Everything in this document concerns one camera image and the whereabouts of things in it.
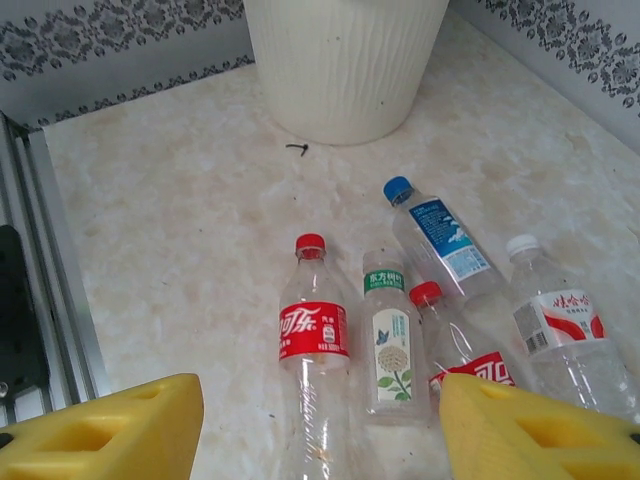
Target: white bottle cap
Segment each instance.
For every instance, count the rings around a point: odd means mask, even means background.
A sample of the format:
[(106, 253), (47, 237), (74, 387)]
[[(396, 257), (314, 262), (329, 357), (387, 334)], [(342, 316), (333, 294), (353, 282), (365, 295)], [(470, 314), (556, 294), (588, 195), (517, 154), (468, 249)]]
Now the white bottle cap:
[(368, 272), (372, 266), (392, 263), (396, 265), (400, 270), (403, 268), (402, 256), (400, 252), (395, 248), (376, 248), (364, 254), (362, 258), (362, 266), (365, 273)]
[(540, 248), (540, 242), (530, 234), (518, 235), (507, 242), (507, 253), (513, 257), (517, 253), (529, 250), (530, 248)]

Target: clear plastic bottle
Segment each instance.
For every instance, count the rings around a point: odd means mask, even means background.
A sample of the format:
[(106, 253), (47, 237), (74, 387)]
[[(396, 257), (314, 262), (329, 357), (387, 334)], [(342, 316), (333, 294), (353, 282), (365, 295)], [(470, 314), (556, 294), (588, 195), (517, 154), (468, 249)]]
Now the clear plastic bottle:
[(279, 478), (350, 480), (349, 353), (340, 289), (324, 264), (324, 239), (302, 235), (298, 268), (280, 301), (280, 369), (293, 435)]
[(640, 393), (579, 281), (532, 235), (509, 241), (514, 318), (540, 393), (640, 422)]
[(363, 271), (366, 410), (383, 420), (426, 420), (420, 315), (404, 290), (402, 258), (393, 249), (372, 250)]
[[(497, 342), (447, 304), (436, 282), (418, 285), (409, 296), (422, 315), (424, 341), (433, 343), (427, 352), (432, 403), (437, 405), (448, 373), (467, 373), (515, 385), (512, 374), (517, 368), (513, 362), (505, 361)], [(435, 335), (435, 341), (429, 335)]]
[(424, 281), (437, 281), (447, 296), (467, 298), (491, 293), (504, 283), (438, 197), (423, 195), (405, 177), (389, 180), (384, 194), (398, 210), (393, 233)]

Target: red label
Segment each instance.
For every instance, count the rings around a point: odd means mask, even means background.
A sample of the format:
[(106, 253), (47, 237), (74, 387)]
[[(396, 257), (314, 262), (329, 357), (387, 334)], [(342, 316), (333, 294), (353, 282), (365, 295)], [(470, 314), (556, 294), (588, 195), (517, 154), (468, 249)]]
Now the red label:
[(347, 314), (340, 305), (304, 302), (280, 312), (280, 360), (309, 353), (349, 356)]
[(431, 388), (439, 392), (442, 387), (444, 377), (449, 373), (466, 373), (468, 375), (475, 375), (476, 377), (485, 378), (493, 382), (515, 386), (515, 382), (511, 378), (500, 352), (488, 353), (487, 355), (476, 358), (466, 365), (451, 367), (444, 372), (440, 372), (429, 380)]

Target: bottle label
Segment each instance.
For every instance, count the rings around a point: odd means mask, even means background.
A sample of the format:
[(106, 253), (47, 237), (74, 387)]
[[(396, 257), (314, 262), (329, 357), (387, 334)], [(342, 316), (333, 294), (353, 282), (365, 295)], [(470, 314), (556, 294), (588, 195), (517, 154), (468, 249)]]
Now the bottle label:
[(487, 355), (472, 360), (466, 365), (447, 368), (445, 371), (433, 376), (431, 380), (429, 380), (429, 386), (436, 394), (440, 395), (444, 377), (449, 373), (466, 373), (467, 375), (475, 375), (476, 377), (491, 380), (492, 382), (511, 385), (512, 387), (515, 386), (515, 382), (513, 378), (511, 378), (511, 374), (500, 352), (488, 353)]
[(280, 312), (280, 360), (310, 353), (348, 357), (347, 337), (346, 311), (335, 303), (296, 303)]
[(364, 293), (383, 287), (397, 288), (404, 292), (404, 276), (394, 270), (376, 270), (364, 276)]
[(430, 200), (409, 213), (457, 282), (491, 268), (442, 200)]
[(529, 355), (607, 337), (583, 290), (560, 290), (532, 298), (513, 314)]
[(406, 313), (388, 308), (373, 316), (378, 401), (411, 400), (411, 333)]

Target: blue bottle cap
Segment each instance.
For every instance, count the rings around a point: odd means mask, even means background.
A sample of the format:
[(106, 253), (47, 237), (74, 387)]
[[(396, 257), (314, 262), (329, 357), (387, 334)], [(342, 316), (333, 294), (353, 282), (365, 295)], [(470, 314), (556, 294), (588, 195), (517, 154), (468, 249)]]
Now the blue bottle cap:
[(403, 193), (407, 193), (413, 190), (413, 187), (409, 183), (405, 177), (395, 177), (389, 180), (382, 191), (384, 192), (384, 196), (387, 197), (387, 200), (394, 204), (394, 200), (397, 199)]

